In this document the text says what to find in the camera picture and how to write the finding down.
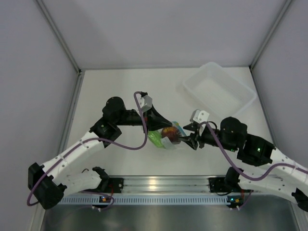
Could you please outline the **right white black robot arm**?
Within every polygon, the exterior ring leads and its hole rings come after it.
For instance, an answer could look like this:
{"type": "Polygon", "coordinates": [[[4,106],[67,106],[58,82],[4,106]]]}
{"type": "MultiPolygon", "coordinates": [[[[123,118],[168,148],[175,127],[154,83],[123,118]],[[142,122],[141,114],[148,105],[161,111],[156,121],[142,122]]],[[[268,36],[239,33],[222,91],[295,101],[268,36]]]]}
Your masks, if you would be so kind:
{"type": "Polygon", "coordinates": [[[266,139],[249,134],[246,124],[227,117],[219,128],[212,128],[198,119],[184,129],[191,133],[180,140],[194,150],[205,145],[221,150],[230,164],[223,186],[228,192],[272,194],[308,210],[308,169],[266,139]]]}

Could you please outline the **red fake apple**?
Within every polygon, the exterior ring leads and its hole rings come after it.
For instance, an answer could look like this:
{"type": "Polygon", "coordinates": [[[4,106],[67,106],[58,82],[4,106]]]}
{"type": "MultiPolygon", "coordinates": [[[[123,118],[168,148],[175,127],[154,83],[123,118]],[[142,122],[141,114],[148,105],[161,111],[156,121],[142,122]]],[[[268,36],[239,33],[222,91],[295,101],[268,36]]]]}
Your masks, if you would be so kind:
{"type": "Polygon", "coordinates": [[[163,128],[161,131],[162,138],[168,138],[171,143],[180,143],[181,132],[177,127],[163,128]]]}

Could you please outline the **clear zip top bag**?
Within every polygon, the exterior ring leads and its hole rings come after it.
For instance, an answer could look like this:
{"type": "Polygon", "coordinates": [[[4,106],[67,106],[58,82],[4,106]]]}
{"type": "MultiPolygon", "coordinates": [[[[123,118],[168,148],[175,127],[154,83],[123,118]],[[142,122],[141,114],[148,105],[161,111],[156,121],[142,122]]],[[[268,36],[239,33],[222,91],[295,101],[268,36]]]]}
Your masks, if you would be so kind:
{"type": "Polygon", "coordinates": [[[187,136],[177,121],[172,126],[148,132],[148,140],[156,147],[166,150],[175,150],[181,143],[180,138],[187,136]]]}

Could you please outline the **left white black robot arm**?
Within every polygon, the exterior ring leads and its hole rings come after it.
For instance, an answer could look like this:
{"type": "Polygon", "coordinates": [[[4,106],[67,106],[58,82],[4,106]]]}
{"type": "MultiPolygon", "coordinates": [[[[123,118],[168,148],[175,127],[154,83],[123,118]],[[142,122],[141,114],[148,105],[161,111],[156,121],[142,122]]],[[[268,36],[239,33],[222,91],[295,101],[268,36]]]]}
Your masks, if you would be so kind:
{"type": "Polygon", "coordinates": [[[109,145],[127,150],[140,150],[146,145],[148,132],[172,126],[172,122],[161,116],[152,105],[152,98],[145,92],[136,92],[137,109],[128,110],[120,97],[108,99],[102,109],[102,117],[73,146],[53,159],[28,168],[30,194],[27,205],[32,206],[34,196],[45,210],[56,206],[64,197],[78,192],[104,193],[109,189],[110,177],[101,167],[93,167],[82,173],[72,174],[90,156],[109,145]],[[139,147],[128,147],[117,143],[122,134],[120,126],[142,126],[144,141],[139,147]]]}

